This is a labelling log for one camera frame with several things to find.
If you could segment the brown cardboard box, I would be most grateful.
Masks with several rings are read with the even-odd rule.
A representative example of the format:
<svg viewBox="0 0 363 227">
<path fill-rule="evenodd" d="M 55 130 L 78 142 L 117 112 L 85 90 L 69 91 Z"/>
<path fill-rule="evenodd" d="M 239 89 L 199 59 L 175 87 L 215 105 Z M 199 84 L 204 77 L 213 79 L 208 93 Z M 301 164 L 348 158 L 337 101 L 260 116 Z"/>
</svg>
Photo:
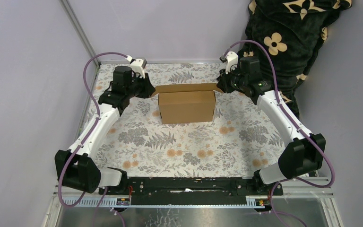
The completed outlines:
<svg viewBox="0 0 363 227">
<path fill-rule="evenodd" d="M 158 95 L 162 124 L 213 121 L 216 92 L 223 93 L 216 83 L 160 85 Z"/>
</svg>

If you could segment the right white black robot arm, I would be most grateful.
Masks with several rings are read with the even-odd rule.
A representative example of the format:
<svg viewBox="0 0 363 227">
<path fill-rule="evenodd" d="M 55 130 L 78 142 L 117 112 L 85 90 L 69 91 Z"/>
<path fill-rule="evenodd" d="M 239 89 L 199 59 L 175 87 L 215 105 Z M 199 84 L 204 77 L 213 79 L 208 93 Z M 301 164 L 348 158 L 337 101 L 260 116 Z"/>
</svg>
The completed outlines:
<svg viewBox="0 0 363 227">
<path fill-rule="evenodd" d="M 285 149 L 275 164 L 254 174 L 252 188 L 263 195 L 271 188 L 271 183 L 292 179 L 322 167 L 326 140 L 322 134 L 313 134 L 284 103 L 272 81 L 264 80 L 257 57 L 238 58 L 229 52 L 220 58 L 226 68 L 220 70 L 217 87 L 224 93 L 238 91 L 262 110 L 280 134 Z"/>
</svg>

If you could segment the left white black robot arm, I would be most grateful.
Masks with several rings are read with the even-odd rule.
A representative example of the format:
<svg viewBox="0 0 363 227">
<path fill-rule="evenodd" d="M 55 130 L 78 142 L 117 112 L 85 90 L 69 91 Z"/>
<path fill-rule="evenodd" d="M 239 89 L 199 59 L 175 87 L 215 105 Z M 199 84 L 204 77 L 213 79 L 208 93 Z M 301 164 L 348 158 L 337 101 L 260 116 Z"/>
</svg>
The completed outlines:
<svg viewBox="0 0 363 227">
<path fill-rule="evenodd" d="M 126 192 L 126 172 L 117 168 L 100 169 L 94 158 L 106 134 L 134 97 L 149 98 L 155 91 L 143 66 L 117 66 L 110 86 L 100 95 L 98 109 L 86 129 L 67 149 L 59 150 L 55 166 L 60 186 L 93 193 L 110 187 L 116 194 Z"/>
</svg>

